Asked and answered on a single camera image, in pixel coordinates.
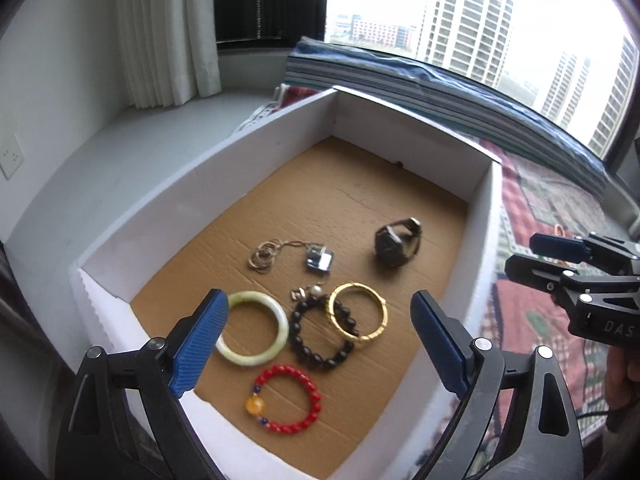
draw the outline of sky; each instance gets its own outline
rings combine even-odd
[[[419,26],[425,0],[328,0],[327,14]],[[505,70],[543,86],[562,51],[592,62],[619,59],[625,24],[611,0],[515,0]]]

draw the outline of cardboard bottom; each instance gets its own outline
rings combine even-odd
[[[239,161],[238,171],[250,160]],[[182,248],[131,302],[149,336],[166,335],[189,315],[210,288],[227,294],[258,290],[273,296],[288,313],[292,288],[322,279],[306,271],[304,249],[284,248],[273,269],[258,274],[247,258],[271,238],[321,242],[335,253],[329,293],[345,282],[372,286],[387,301],[386,331],[358,344],[347,361],[332,371],[313,370],[296,362],[286,348],[264,367],[239,367],[216,352],[207,363],[196,394],[210,402],[238,430],[289,465],[318,479],[327,478],[369,433],[416,355],[418,338],[409,319],[411,295],[427,288],[440,299],[456,262],[466,224],[467,204],[426,180],[330,137],[273,173]],[[389,222],[413,216],[423,228],[413,261],[399,269],[381,267],[373,250],[375,231]],[[351,309],[360,333],[380,322],[378,307],[363,294],[340,297]],[[241,354],[257,354],[276,335],[276,322],[263,307],[234,308],[224,337]],[[342,339],[320,311],[302,321],[305,344],[324,357]],[[273,364],[301,367],[318,386],[322,412],[308,431],[281,436],[265,430],[244,409],[255,378]],[[287,378],[271,380],[261,393],[265,416],[281,423],[304,418],[308,397]]]

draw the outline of gold bracelet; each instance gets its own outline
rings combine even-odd
[[[382,309],[382,323],[380,324],[380,326],[377,328],[375,332],[372,332],[369,335],[356,336],[356,335],[350,334],[338,324],[337,320],[335,319],[334,302],[335,302],[335,299],[338,297],[338,294],[340,294],[344,290],[347,290],[348,288],[360,288],[380,304],[380,309]],[[345,283],[344,285],[341,285],[338,288],[336,288],[331,293],[331,295],[329,296],[329,299],[326,302],[326,314],[331,324],[338,329],[340,334],[344,338],[354,342],[371,341],[372,339],[377,338],[380,334],[382,334],[385,331],[386,325],[389,322],[389,314],[386,310],[385,299],[382,298],[382,296],[380,296],[370,286],[363,285],[362,283]]]

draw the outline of screw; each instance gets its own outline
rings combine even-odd
[[[539,346],[538,353],[540,354],[540,357],[543,357],[545,359],[551,359],[554,355],[552,349],[548,346]]]
[[[478,339],[476,339],[474,341],[474,345],[476,345],[476,348],[478,350],[491,350],[491,347],[493,346],[491,344],[491,341],[489,341],[488,339],[485,339],[484,337],[479,337]]]
[[[155,337],[146,343],[146,347],[151,350],[159,350],[164,346],[164,337]]]
[[[102,353],[102,348],[100,348],[99,346],[92,346],[86,351],[86,356],[89,359],[95,359],[97,357],[100,357],[101,353]]]

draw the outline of white curtain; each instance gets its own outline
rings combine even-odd
[[[116,0],[127,87],[139,108],[220,92],[213,0]]]

